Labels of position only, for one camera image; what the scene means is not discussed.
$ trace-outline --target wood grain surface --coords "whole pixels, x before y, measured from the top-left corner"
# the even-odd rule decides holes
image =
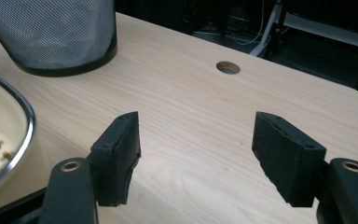
[[[357,91],[121,14],[117,37],[110,63],[74,77],[23,73],[0,44],[0,77],[34,107],[55,162],[86,157],[115,117],[139,111],[128,204],[100,207],[100,223],[316,223],[317,201],[290,207],[260,168],[255,112],[296,125],[327,161],[358,160]]]

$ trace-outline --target round grommet hole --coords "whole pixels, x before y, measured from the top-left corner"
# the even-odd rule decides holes
[[[65,165],[61,167],[61,170],[64,172],[72,172],[77,170],[80,167],[80,162],[78,161],[68,161]]]
[[[235,63],[231,63],[231,62],[217,63],[216,68],[220,72],[222,72],[224,74],[228,74],[228,75],[236,75],[241,71],[239,66],[237,66]]]
[[[358,164],[356,162],[344,161],[342,166],[347,170],[358,173]]]

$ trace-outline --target cream colored container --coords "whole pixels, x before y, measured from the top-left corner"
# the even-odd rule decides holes
[[[27,100],[0,78],[0,207],[48,183],[51,162]]]

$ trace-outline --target light wood tabletop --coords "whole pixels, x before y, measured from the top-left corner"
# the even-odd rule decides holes
[[[59,162],[86,157],[114,118],[139,112],[142,158],[127,205],[100,223],[316,223],[286,204],[251,150],[255,112],[287,119],[358,161],[358,92],[195,37],[117,14],[118,52],[73,77],[22,72],[0,44],[0,77],[36,113],[38,137]],[[227,75],[222,61],[241,71]]]

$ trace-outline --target mesh basket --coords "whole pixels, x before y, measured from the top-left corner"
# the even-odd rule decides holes
[[[25,72],[87,72],[117,52],[114,0],[0,0],[0,42]]]

